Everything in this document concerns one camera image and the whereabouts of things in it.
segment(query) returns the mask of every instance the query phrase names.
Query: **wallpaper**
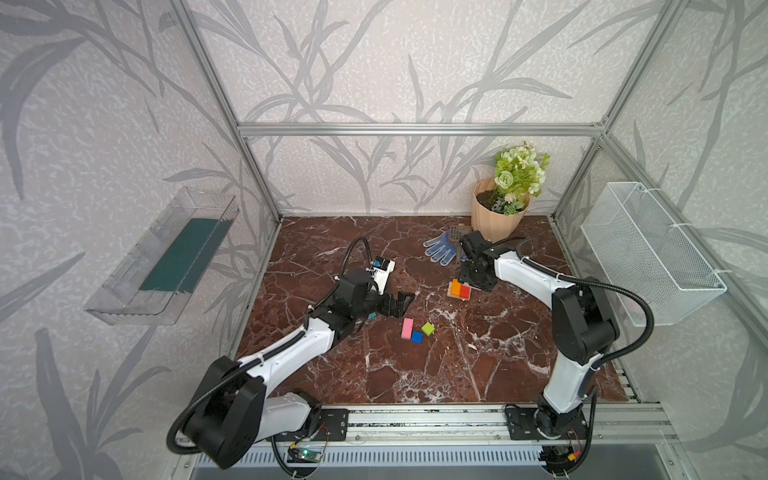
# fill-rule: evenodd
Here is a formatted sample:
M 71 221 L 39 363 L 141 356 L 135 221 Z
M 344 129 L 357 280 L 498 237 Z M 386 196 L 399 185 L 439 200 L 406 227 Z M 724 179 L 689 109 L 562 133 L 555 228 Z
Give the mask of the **wallpaper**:
M 612 132 L 763 304 L 767 8 L 689 2 Z M 558 220 L 579 265 L 596 276 L 579 227 L 613 180 L 623 176 L 602 154 Z M 640 335 L 622 326 L 622 345 Z M 765 477 L 768 353 L 723 298 L 658 327 L 622 361 L 641 398 L 662 402 L 700 478 Z
M 274 224 L 162 2 L 0 2 L 0 478 L 160 478 Z M 240 215 L 174 326 L 90 295 L 182 186 Z
M 533 199 L 528 210 L 546 215 L 554 210 L 590 138 L 528 140 L 537 151 L 551 155 L 541 196 Z M 522 141 L 518 137 L 270 137 L 253 142 L 251 149 L 272 192 L 280 192 L 275 198 L 286 214 L 467 214 L 475 185 L 495 174 L 496 152 Z M 445 164 L 441 152 L 448 152 Z
M 240 123 L 598 122 L 663 4 L 188 3 Z M 516 141 L 250 139 L 282 208 L 315 215 L 467 212 L 481 166 Z M 562 189 L 587 139 L 541 143 Z

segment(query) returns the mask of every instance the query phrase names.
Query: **pink block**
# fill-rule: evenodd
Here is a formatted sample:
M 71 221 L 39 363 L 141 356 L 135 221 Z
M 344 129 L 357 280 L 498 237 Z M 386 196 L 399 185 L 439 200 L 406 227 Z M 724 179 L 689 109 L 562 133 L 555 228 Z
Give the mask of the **pink block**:
M 413 331 L 413 319 L 403 319 L 402 334 L 400 334 L 400 336 L 406 340 L 410 340 L 412 331 Z

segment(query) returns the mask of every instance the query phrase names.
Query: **flower pot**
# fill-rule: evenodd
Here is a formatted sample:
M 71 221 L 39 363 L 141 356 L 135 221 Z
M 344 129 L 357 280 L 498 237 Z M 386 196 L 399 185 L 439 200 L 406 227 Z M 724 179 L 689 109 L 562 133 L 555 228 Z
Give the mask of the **flower pot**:
M 480 233 L 482 233 L 486 240 L 498 242 L 509 237 L 512 231 L 517 228 L 518 223 L 520 223 L 523 215 L 525 215 L 525 211 L 531 204 L 531 196 L 525 194 L 525 208 L 519 214 L 497 214 L 483 207 L 477 198 L 480 192 L 493 190 L 494 188 L 496 188 L 496 183 L 493 181 L 493 177 L 480 180 L 477 187 L 475 187 L 475 193 L 472 195 L 472 229 L 480 230 Z

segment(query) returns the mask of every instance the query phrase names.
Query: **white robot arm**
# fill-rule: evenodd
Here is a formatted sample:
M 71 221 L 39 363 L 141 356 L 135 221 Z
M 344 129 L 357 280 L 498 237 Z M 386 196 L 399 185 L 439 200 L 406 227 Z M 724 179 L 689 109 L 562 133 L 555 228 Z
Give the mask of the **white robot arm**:
M 344 271 L 354 245 L 362 240 L 368 261 L 365 269 Z M 306 393 L 269 398 L 288 376 L 311 359 L 324 354 L 351 334 L 356 321 L 371 313 L 402 317 L 413 293 L 384 290 L 395 263 L 370 259 L 364 237 L 349 246 L 336 284 L 304 316 L 291 334 L 252 355 L 233 361 L 223 356 L 206 371 L 193 401 L 178 416 L 166 437 L 167 447 L 179 455 L 204 452 L 221 468 L 229 468 L 261 439 L 281 432 L 310 436 L 316 432 L 320 404 Z M 179 445 L 178 432 L 196 446 Z

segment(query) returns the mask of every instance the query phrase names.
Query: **green sheet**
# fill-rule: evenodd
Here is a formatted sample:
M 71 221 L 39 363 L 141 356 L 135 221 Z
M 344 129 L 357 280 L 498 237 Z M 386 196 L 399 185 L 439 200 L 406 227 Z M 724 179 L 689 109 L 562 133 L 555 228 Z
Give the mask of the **green sheet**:
M 231 226 L 232 220 L 190 219 L 139 290 L 192 293 Z

